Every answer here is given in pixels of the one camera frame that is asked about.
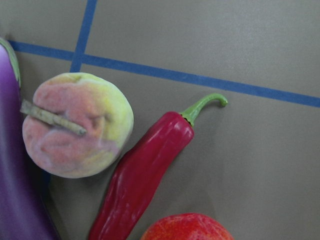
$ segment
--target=blue tape line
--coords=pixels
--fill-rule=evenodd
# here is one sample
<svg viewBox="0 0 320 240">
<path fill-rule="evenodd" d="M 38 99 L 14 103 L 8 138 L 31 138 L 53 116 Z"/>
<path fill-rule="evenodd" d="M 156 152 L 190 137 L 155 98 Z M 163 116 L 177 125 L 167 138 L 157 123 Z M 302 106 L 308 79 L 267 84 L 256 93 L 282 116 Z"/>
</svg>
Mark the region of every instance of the blue tape line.
<svg viewBox="0 0 320 240">
<path fill-rule="evenodd" d="M 246 83 L 222 80 L 209 76 L 168 70 L 153 66 L 146 66 L 92 55 L 84 55 L 83 63 L 88 65 L 94 65 L 97 67 L 109 68 L 134 74 L 147 75 L 161 79 L 196 84 L 215 89 L 221 89 L 241 94 L 248 94 L 258 97 L 264 97 L 320 108 L 320 97 L 315 96 L 303 95 L 267 87 L 250 85 Z"/>
<path fill-rule="evenodd" d="M 82 25 L 79 33 L 79 37 L 76 43 L 75 52 L 72 58 L 72 63 L 70 67 L 70 72 L 80 72 L 82 58 L 85 54 L 91 25 L 94 19 L 96 11 L 97 0 L 88 0 L 85 7 L 84 17 L 82 20 Z"/>
<path fill-rule="evenodd" d="M 38 46 L 11 40 L 9 42 L 12 45 L 13 49 L 18 52 L 30 53 L 68 61 L 72 61 L 74 55 L 74 53 L 71 51 Z M 215 89 L 221 89 L 241 94 L 248 94 L 257 97 L 275 99 L 320 108 L 320 97 L 315 96 L 303 95 L 262 86 L 255 86 L 246 83 L 222 80 L 209 76 L 168 70 L 159 67 L 141 65 L 87 54 L 83 54 L 81 61 L 82 64 L 88 64 L 102 68 L 109 68 L 134 74 L 146 75 L 189 84 L 196 84 Z"/>
<path fill-rule="evenodd" d="M 9 40 L 12 48 L 17 52 L 40 55 L 49 58 L 71 61 L 74 53 L 72 51 L 60 50 L 56 48 L 39 46 L 24 42 Z"/>
</svg>

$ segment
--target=fuzzy peach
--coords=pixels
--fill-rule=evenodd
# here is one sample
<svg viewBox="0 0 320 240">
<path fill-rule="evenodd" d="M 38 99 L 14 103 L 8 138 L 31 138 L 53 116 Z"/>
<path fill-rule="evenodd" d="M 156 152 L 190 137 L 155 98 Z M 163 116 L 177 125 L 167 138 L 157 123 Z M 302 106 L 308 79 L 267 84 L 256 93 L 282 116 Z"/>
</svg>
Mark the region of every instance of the fuzzy peach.
<svg viewBox="0 0 320 240">
<path fill-rule="evenodd" d="M 124 94 L 89 73 L 62 73 L 43 82 L 33 104 L 86 129 L 81 136 L 29 115 L 23 122 L 23 140 L 31 159 L 64 178 L 92 176 L 110 166 L 133 129 L 133 111 Z"/>
<path fill-rule="evenodd" d="M 233 240 L 216 220 L 200 213 L 164 217 L 151 225 L 140 240 Z"/>
</svg>

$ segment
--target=twig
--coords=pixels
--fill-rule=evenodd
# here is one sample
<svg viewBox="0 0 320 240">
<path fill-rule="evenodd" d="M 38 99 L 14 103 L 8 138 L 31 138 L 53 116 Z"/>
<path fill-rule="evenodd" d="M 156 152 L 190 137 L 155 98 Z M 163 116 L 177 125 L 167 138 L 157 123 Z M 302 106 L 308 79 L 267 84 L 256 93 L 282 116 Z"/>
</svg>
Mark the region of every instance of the twig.
<svg viewBox="0 0 320 240">
<path fill-rule="evenodd" d="M 44 110 L 25 99 L 22 101 L 20 112 L 30 115 L 31 117 L 47 124 L 64 127 L 80 136 L 83 136 L 87 132 L 87 130 L 82 126 L 69 121 L 63 116 Z"/>
</svg>

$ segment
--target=eggplant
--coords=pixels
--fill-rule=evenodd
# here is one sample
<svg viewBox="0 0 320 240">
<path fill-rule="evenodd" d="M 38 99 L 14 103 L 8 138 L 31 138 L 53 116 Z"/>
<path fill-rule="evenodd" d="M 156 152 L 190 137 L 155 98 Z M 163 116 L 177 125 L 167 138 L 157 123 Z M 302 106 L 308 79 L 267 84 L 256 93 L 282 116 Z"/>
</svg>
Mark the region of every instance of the eggplant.
<svg viewBox="0 0 320 240">
<path fill-rule="evenodd" d="M 23 142 L 20 107 L 18 61 L 0 38 L 0 239 L 59 240 Z"/>
</svg>

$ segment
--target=gray background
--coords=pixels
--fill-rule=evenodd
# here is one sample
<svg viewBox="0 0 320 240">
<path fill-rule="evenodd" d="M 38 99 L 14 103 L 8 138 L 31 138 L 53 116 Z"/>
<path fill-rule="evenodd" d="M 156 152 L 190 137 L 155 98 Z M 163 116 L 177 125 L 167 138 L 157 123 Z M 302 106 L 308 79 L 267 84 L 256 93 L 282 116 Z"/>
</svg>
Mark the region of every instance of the gray background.
<svg viewBox="0 0 320 240">
<path fill-rule="evenodd" d="M 0 35 L 74 51 L 85 0 L 4 0 Z M 320 1 L 97 2 L 85 53 L 320 97 Z M 71 61 L 18 51 L 22 96 L 69 72 Z M 296 103 L 83 64 L 129 100 L 135 123 L 124 151 L 167 111 L 219 92 L 195 137 L 164 175 L 129 240 L 156 220 L 207 214 L 237 240 L 317 240 L 320 111 Z M 63 240 L 86 239 L 115 165 L 81 179 L 53 176 L 46 205 Z"/>
</svg>

